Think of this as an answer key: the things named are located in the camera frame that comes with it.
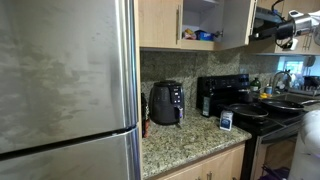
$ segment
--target tile backsplash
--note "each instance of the tile backsplash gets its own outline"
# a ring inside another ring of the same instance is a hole
[[[277,71],[279,56],[246,54],[243,48],[218,52],[141,51],[141,91],[148,100],[154,82],[183,83],[186,109],[195,108],[197,78],[245,73],[250,81],[258,77],[265,86]]]

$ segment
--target black air fryer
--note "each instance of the black air fryer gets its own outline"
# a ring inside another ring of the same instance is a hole
[[[180,123],[184,114],[182,84],[176,81],[160,81],[153,85],[149,99],[150,118],[160,125]]]

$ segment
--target frying pan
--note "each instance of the frying pan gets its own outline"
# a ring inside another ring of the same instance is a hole
[[[265,121],[264,117],[269,114],[266,110],[249,104],[231,104],[227,107],[223,106],[223,108],[232,111],[239,118],[254,120],[257,123]]]
[[[304,104],[317,103],[320,102],[320,100],[309,100],[302,103],[295,103],[279,99],[262,99],[260,102],[263,107],[270,110],[287,113],[298,113],[303,111]]]

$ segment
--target kitchen sink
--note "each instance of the kitchen sink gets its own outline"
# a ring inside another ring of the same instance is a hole
[[[274,95],[272,99],[281,99],[286,101],[291,101],[295,103],[301,103],[309,100],[316,100],[320,99],[319,97],[310,97],[310,96],[304,96],[304,95],[298,95],[298,94],[280,94],[280,95]]]

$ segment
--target refrigerator door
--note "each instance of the refrigerator door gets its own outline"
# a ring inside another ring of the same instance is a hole
[[[138,133],[0,161],[1,180],[140,180]]]
[[[0,154],[135,126],[131,0],[0,0]]]

